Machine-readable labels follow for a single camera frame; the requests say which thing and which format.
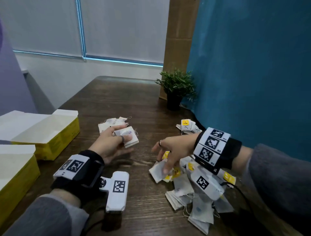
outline wooden table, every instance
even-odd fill
[[[18,204],[8,220],[0,229],[0,235],[25,211],[33,200],[49,193],[53,182],[53,173],[72,155],[88,149],[99,136],[98,124],[113,117],[129,117],[129,124],[138,132],[139,143],[130,158],[125,158],[116,165],[106,168],[104,176],[111,177],[115,170],[127,171],[130,175],[126,209],[123,213],[120,229],[108,233],[101,231],[101,225],[95,226],[88,235],[202,235],[187,221],[182,211],[174,212],[165,197],[165,192],[172,190],[172,183],[155,184],[148,170],[156,160],[151,148],[160,139],[180,135],[175,127],[181,119],[194,119],[193,114],[181,109],[172,112],[166,109],[166,101],[158,99],[159,86],[154,81],[96,78],[74,97],[61,106],[61,109],[78,110],[80,133],[64,149],[55,161],[40,161],[41,176]],[[98,206],[104,205],[104,199],[98,198],[84,208],[91,213]],[[209,235],[233,235],[230,221],[238,224],[238,217],[226,215],[229,220],[215,218]],[[100,219],[100,212],[94,214],[93,222]]]

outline green plant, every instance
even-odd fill
[[[175,69],[173,73],[161,71],[160,75],[165,77],[165,80],[156,80],[156,83],[161,85],[166,94],[171,93],[180,97],[195,97],[194,83],[191,80],[191,71],[184,73]]]

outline hand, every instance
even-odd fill
[[[181,158],[189,156],[193,153],[194,144],[198,135],[199,134],[191,134],[167,137],[166,139],[161,140],[161,147],[159,142],[154,145],[151,151],[159,151],[157,156],[158,161],[161,161],[165,151],[170,151],[163,169],[164,174],[168,174],[176,162],[178,162]]]
[[[110,163],[117,156],[132,152],[134,150],[133,148],[122,149],[124,144],[120,136],[113,136],[115,130],[124,129],[126,127],[126,125],[112,126],[101,132],[100,136],[89,150],[99,154],[103,158],[105,164]],[[125,143],[132,140],[132,135],[124,135],[123,137]]]

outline open cardboard box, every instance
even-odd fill
[[[57,109],[52,115],[12,111],[0,116],[0,143],[35,144],[38,160],[55,160],[79,132],[78,111]]]
[[[40,175],[34,145],[0,145],[0,226]]]

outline cardboard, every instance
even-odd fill
[[[40,175],[35,145],[0,145],[0,226]]]
[[[177,68],[186,72],[199,3],[200,0],[169,2],[163,70],[173,72]],[[162,87],[159,97],[166,100]]]
[[[12,111],[0,116],[0,142],[35,144],[38,160],[55,160],[79,132],[78,111],[57,109],[51,115]]]

